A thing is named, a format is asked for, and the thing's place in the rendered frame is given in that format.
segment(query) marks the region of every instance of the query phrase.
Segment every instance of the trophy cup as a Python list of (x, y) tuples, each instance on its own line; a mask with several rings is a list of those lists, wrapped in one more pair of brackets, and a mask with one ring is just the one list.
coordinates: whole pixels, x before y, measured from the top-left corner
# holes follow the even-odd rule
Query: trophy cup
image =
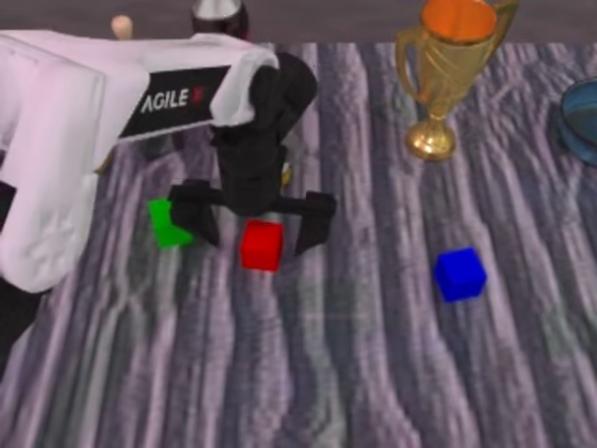
[[(456, 137), (446, 116), (466, 96), (475, 78), (502, 43), (519, 0), (489, 5), (483, 0), (428, 0), (421, 25), (396, 35), (400, 82), (428, 118), (409, 129), (409, 151), (425, 161), (448, 159)], [(407, 74), (407, 46), (416, 49), (419, 90)]]

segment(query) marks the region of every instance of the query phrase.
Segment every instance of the red cube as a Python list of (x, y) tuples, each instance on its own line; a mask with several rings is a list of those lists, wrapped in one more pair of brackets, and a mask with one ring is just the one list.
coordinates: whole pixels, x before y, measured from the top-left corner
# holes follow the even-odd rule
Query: red cube
[(241, 264), (245, 269), (275, 272), (280, 267), (283, 243), (282, 224), (249, 221), (241, 242)]

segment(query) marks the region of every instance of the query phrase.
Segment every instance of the trophy handle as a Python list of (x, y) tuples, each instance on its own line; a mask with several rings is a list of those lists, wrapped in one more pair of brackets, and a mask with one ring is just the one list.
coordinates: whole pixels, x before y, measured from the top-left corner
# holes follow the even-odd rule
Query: trophy handle
[(418, 103), (423, 102), (423, 97), (410, 82), (407, 73), (407, 47), (416, 44), (421, 39), (421, 28), (411, 28), (409, 30), (399, 31), (396, 34), (396, 69), (402, 87)]
[(495, 13), (497, 14), (497, 27), (495, 29), (495, 39), (493, 40), (493, 51), (495, 51), (502, 45), (504, 38), (506, 37), (507, 30), (510, 29), (510, 25), (514, 20), (516, 11), (519, 8), (519, 0), (500, 0), (493, 4)]

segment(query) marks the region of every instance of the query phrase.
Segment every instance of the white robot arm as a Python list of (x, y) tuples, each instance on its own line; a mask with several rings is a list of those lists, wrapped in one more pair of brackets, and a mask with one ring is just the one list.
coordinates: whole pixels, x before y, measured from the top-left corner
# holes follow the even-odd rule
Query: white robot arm
[(249, 88), (275, 54), (225, 35), (110, 41), (0, 32), (0, 276), (39, 293), (87, 243), (112, 147), (255, 114)]

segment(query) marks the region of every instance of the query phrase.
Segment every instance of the green cube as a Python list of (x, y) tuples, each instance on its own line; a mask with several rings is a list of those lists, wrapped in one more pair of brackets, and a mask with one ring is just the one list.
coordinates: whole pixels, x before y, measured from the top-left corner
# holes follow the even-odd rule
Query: green cube
[(176, 227), (170, 219), (170, 201), (164, 198), (149, 202), (149, 216), (151, 227), (158, 240), (160, 249), (190, 245), (195, 238), (189, 232)]

